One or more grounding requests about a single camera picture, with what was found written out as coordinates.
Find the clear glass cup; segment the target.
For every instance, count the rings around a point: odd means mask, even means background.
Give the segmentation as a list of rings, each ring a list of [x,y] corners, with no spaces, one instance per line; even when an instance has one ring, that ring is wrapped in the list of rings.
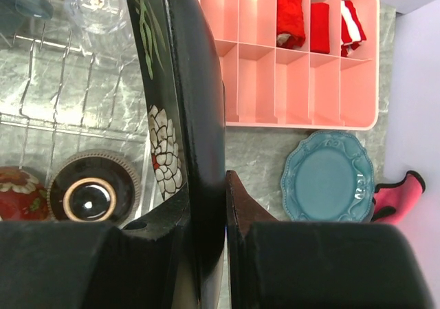
[[[127,0],[64,0],[69,20],[92,34],[107,34],[129,24]]]

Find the cream bowl brown stripes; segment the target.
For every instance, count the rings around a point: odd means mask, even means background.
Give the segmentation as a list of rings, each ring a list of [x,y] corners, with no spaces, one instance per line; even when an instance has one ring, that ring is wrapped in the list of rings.
[[[1,221],[48,220],[47,190],[31,173],[1,167]]]

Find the black floral square plate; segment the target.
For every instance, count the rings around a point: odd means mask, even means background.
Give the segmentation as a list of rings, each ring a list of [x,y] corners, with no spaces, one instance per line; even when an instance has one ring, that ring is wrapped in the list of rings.
[[[157,182],[186,195],[200,308],[216,308],[226,226],[225,89],[215,40],[198,0],[127,0],[150,123],[152,153],[178,164]]]

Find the green mug cream inside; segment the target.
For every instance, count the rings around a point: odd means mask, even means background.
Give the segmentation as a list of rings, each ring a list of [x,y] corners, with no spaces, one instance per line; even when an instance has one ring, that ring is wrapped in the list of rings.
[[[45,20],[51,19],[54,13],[54,8],[48,0],[1,0],[1,9]]]

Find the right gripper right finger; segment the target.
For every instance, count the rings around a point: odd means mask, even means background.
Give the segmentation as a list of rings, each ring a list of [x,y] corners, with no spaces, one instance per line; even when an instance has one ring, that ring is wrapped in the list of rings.
[[[406,238],[390,224],[282,222],[226,174],[232,308],[433,308]]]

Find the wire dish rack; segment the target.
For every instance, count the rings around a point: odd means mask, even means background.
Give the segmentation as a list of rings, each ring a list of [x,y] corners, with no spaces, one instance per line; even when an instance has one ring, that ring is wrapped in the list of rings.
[[[162,197],[151,164],[140,66],[83,52],[64,0],[48,1],[50,20],[29,19],[1,39],[1,164],[49,182],[75,153],[121,153],[140,175],[136,213],[143,215]]]

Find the teal scalloped plate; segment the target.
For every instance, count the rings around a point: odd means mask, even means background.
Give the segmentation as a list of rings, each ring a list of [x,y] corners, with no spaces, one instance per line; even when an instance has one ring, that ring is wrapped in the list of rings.
[[[316,131],[288,155],[280,179],[293,221],[370,222],[374,168],[360,141],[345,131]]]

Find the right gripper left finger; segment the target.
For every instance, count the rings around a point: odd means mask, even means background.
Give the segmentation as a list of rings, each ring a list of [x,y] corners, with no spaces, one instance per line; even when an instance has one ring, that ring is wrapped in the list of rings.
[[[2,222],[2,308],[197,308],[185,183],[151,212],[108,222]]]

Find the dark brown patterned bowl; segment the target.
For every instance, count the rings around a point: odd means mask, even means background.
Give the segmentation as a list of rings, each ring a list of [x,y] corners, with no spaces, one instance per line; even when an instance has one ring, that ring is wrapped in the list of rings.
[[[66,159],[53,173],[47,205],[58,221],[103,222],[122,226],[135,216],[140,175],[122,154],[90,149]]]

